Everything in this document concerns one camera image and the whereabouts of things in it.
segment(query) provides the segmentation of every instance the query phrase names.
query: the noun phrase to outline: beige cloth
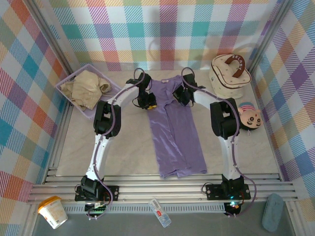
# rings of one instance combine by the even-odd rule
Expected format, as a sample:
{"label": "beige cloth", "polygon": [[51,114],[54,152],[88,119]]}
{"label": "beige cloth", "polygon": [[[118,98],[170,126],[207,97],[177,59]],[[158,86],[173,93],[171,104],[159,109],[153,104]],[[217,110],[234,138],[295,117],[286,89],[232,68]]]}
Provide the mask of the beige cloth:
{"label": "beige cloth", "polygon": [[110,83],[96,74],[84,70],[73,81],[61,85],[61,91],[83,111],[92,110],[102,95],[111,90]]}

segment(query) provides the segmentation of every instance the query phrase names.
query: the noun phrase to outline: purple laundry basket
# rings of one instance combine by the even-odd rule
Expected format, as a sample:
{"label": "purple laundry basket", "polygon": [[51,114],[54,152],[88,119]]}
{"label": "purple laundry basket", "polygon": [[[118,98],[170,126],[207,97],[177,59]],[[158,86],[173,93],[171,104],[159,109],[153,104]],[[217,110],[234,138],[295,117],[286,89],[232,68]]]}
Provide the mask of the purple laundry basket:
{"label": "purple laundry basket", "polygon": [[[90,71],[90,72],[93,72],[95,73],[96,75],[98,75],[99,77],[107,80],[108,82],[110,82],[111,86],[112,86],[112,90],[110,90],[109,92],[110,93],[118,93],[121,88],[115,84],[114,82],[112,82],[110,79],[108,79],[105,75],[103,75],[99,70],[97,70],[94,66],[90,65],[90,64],[87,64],[85,66],[83,66],[82,68],[78,69],[77,71],[73,72],[71,75],[69,75],[67,78],[63,79],[62,81],[60,81],[59,83],[56,84],[55,88],[61,92],[61,94],[63,96],[66,97],[66,99],[68,99],[69,102],[72,103],[72,101],[61,91],[61,85],[64,84],[65,82],[69,82],[69,81],[72,81],[74,80],[75,76],[77,76],[78,74],[80,74],[82,71],[84,70],[87,70],[87,71]],[[103,101],[106,101],[108,99],[110,99],[111,96],[102,96],[100,97],[100,100],[103,100]],[[85,111],[82,111],[80,107],[77,107],[80,112],[82,112],[83,115],[85,115],[87,118],[89,118],[90,120],[94,120],[94,116],[95,116],[95,112],[96,112],[96,105],[95,107],[93,108],[93,110],[90,110],[90,109],[85,109]]]}

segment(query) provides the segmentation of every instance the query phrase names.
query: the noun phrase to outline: orange lid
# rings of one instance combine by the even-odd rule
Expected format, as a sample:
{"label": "orange lid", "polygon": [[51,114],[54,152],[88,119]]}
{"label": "orange lid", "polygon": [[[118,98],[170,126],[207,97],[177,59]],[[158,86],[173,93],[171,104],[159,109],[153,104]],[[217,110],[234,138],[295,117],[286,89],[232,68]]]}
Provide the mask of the orange lid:
{"label": "orange lid", "polygon": [[52,203],[52,202],[55,201],[55,200],[61,200],[61,198],[58,197],[58,196],[52,196],[52,197],[47,198],[46,200],[42,201],[42,202],[38,205],[38,211],[37,211],[37,212],[39,213],[39,211],[40,211],[43,207],[47,206],[48,204]]}

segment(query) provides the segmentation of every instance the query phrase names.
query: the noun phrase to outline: cartoon face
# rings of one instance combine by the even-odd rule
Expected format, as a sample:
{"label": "cartoon face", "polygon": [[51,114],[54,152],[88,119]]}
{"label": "cartoon face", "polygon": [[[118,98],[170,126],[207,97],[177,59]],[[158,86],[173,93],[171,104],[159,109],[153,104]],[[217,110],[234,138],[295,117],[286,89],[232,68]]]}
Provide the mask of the cartoon face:
{"label": "cartoon face", "polygon": [[240,113],[241,123],[249,129],[257,129],[263,124],[260,110],[248,109],[243,111],[242,108],[239,108],[238,111]]}

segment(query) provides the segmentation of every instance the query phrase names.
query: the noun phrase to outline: wooden box handle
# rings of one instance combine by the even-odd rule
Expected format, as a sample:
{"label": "wooden box handle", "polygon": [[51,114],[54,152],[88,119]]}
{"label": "wooden box handle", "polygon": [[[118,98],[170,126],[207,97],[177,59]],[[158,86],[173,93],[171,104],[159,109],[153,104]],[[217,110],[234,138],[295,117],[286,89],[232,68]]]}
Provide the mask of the wooden box handle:
{"label": "wooden box handle", "polygon": [[237,71],[233,75],[233,77],[238,78],[242,75],[242,73],[245,70],[245,60],[241,55],[232,55],[225,61],[225,63],[229,65],[234,60],[237,60],[238,63],[240,64]]}

